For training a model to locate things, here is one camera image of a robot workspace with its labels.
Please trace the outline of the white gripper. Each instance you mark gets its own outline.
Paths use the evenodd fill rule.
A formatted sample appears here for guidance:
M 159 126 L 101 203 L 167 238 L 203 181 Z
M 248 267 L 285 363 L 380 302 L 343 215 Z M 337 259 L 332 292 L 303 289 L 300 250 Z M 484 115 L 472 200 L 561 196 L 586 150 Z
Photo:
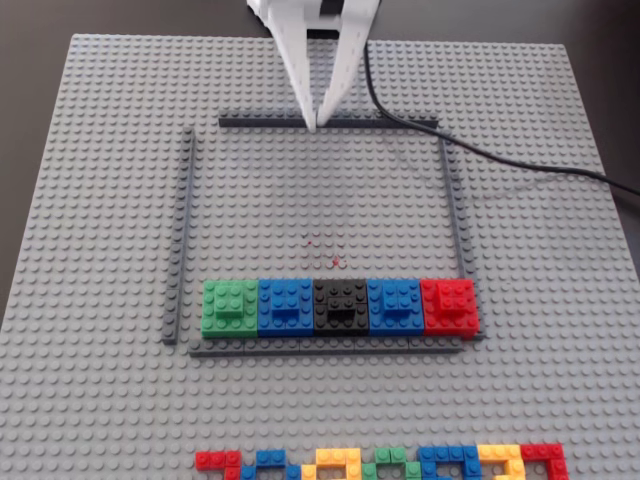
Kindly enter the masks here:
M 293 4 L 302 10 L 269 10 L 272 4 Z M 356 77 L 362 51 L 379 8 L 378 0 L 248 0 L 248 8 L 269 28 L 284 62 L 302 117 L 309 131 L 316 130 L 310 88 L 307 30 L 339 30 L 329 86 L 318 109 L 324 126 Z

